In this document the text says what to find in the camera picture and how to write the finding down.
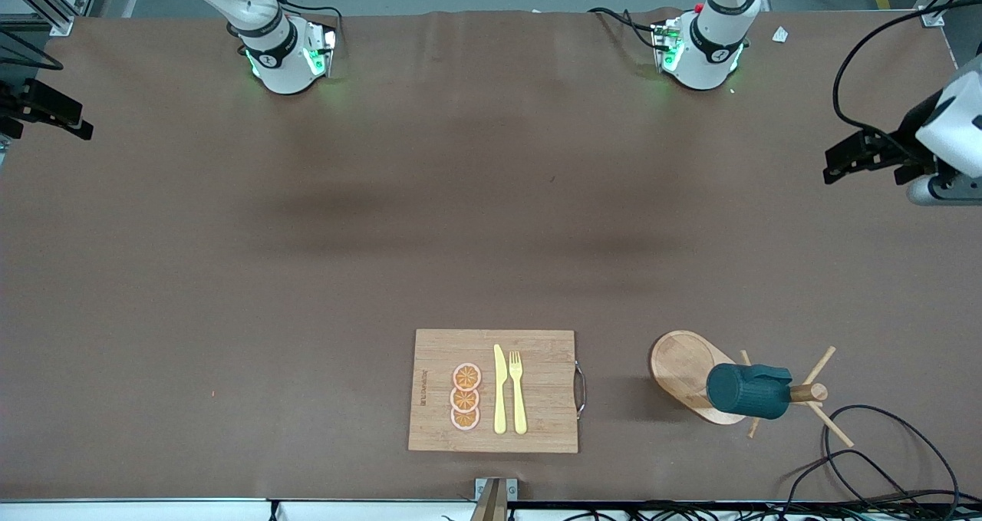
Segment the teal cup yellow inside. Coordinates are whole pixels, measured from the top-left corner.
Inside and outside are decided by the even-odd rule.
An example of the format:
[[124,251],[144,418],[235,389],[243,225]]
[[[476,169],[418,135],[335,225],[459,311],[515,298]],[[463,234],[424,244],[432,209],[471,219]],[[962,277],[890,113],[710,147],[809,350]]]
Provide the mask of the teal cup yellow inside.
[[717,364],[706,381],[707,398],[724,413],[775,420],[790,405],[788,368],[751,364]]

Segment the brown table cover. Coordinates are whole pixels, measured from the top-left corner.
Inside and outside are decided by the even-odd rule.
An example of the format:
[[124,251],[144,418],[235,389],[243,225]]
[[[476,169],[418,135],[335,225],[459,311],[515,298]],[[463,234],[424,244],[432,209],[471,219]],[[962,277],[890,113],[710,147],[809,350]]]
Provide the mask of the brown table cover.
[[[759,15],[723,90],[587,14],[350,17],[270,94],[218,20],[79,21],[0,172],[0,499],[781,500],[804,407],[718,427],[652,380],[674,329],[922,430],[982,497],[982,207],[823,183],[832,81],[888,12]],[[786,43],[772,41],[776,28]],[[575,454],[408,449],[420,328],[575,333]]]

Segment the wooden mug tree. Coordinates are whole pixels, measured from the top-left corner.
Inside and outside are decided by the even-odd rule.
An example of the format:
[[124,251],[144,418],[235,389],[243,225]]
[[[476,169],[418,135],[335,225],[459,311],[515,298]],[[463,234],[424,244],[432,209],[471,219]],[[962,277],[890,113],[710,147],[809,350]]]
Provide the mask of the wooden mug tree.
[[[788,369],[792,375],[792,382],[790,382],[790,405],[786,413],[793,406],[806,407],[817,416],[818,420],[821,420],[828,433],[837,437],[847,448],[853,448],[855,441],[823,409],[829,398],[829,391],[827,386],[819,381],[819,375],[823,373],[835,353],[837,348],[828,346],[802,378],[796,377]],[[691,330],[673,330],[666,335],[661,335],[653,343],[649,356],[649,368],[653,380],[681,406],[705,422],[717,426],[733,426],[748,420],[750,429],[747,431],[747,436],[754,438],[758,426],[766,419],[727,414],[715,409],[709,402],[706,381],[709,371],[717,364],[750,366],[760,363],[753,363],[746,350],[740,352],[740,359],[733,359],[705,337]]]

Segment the yellow plastic fork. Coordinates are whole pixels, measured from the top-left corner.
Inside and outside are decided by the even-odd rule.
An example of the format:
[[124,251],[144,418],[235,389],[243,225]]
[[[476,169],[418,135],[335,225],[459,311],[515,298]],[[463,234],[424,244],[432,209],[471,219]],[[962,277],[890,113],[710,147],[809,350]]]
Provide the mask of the yellow plastic fork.
[[519,436],[527,433],[529,422],[527,422],[525,396],[522,390],[523,370],[522,357],[519,351],[509,353],[509,377],[513,384],[513,427]]

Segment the yellow plastic knife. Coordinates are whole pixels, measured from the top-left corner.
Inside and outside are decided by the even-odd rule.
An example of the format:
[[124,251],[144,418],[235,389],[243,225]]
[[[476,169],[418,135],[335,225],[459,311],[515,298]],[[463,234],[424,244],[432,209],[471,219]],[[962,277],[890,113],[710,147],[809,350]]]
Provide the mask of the yellow plastic knife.
[[495,360],[495,408],[494,408],[494,431],[495,434],[506,432],[506,402],[504,387],[508,381],[508,364],[504,357],[504,351],[499,344],[494,344],[493,354]]

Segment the aluminium frame post with bracket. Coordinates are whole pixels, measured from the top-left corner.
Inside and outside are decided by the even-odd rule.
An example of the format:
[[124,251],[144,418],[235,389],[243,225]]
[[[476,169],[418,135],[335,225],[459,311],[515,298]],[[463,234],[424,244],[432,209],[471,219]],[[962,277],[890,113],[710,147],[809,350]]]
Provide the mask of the aluminium frame post with bracket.
[[516,478],[477,478],[474,480],[476,505],[470,521],[516,521],[513,501],[519,498]]

